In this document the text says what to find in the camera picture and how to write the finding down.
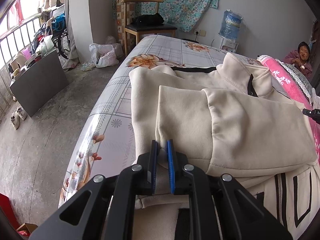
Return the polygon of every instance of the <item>chair backrest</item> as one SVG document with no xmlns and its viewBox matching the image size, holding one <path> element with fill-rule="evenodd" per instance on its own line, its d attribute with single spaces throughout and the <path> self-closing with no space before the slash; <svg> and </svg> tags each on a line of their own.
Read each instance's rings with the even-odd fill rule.
<svg viewBox="0 0 320 240">
<path fill-rule="evenodd" d="M 164 0 L 122 0 L 124 3 L 124 25 L 127 25 L 127 3 L 129 2 L 156 2 L 156 13 L 159 12 L 159 3 L 164 2 Z"/>
</svg>

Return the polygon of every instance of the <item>stacked cardboard box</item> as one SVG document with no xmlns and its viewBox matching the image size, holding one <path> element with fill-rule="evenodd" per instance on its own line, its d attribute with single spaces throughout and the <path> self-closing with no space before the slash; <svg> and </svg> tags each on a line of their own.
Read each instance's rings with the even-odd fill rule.
<svg viewBox="0 0 320 240">
<path fill-rule="evenodd" d="M 134 18 L 134 9 L 135 9 L 135 3 L 127 3 L 127 24 L 130 24 L 132 22 L 132 19 Z M 118 31 L 118 38 L 119 43 L 122 45 L 122 49 L 124 51 L 124 4 L 121 3 L 121 0 L 116 1 L 116 13 L 117 13 L 117 31 Z M 135 36 L 127 33 L 128 38 L 128 50 L 131 51 L 133 47 L 135 46 Z"/>
</svg>

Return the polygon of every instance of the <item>metal bolt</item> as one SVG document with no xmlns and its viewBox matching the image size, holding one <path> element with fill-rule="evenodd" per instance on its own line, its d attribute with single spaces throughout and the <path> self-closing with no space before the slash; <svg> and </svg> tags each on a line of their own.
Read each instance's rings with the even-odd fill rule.
<svg viewBox="0 0 320 240">
<path fill-rule="evenodd" d="M 223 174 L 222 175 L 222 179 L 224 181 L 231 181 L 232 180 L 232 176 L 230 174 Z"/>
<path fill-rule="evenodd" d="M 102 175 L 96 175 L 93 177 L 93 181 L 96 183 L 99 183 L 101 181 L 103 181 L 103 176 Z"/>
<path fill-rule="evenodd" d="M 186 164 L 183 167 L 186 171 L 193 171 L 193 169 L 195 168 L 193 165 L 191 164 Z"/>
<path fill-rule="evenodd" d="M 140 164 L 135 164 L 135 165 L 132 165 L 131 169 L 133 171 L 141 171 L 142 166 Z"/>
</svg>

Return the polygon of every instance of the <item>white sneaker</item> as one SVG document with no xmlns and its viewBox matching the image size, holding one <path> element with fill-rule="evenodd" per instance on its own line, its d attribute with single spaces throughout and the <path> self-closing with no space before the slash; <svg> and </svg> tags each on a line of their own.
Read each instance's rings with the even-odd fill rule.
<svg viewBox="0 0 320 240">
<path fill-rule="evenodd" d="M 24 121 L 27 118 L 27 112 L 22 108 L 22 106 L 17 107 L 17 113 L 22 119 L 22 121 Z"/>
<path fill-rule="evenodd" d="M 14 112 L 11 114 L 11 123 L 16 130 L 19 128 L 20 116 L 18 115 L 17 112 Z"/>
</svg>

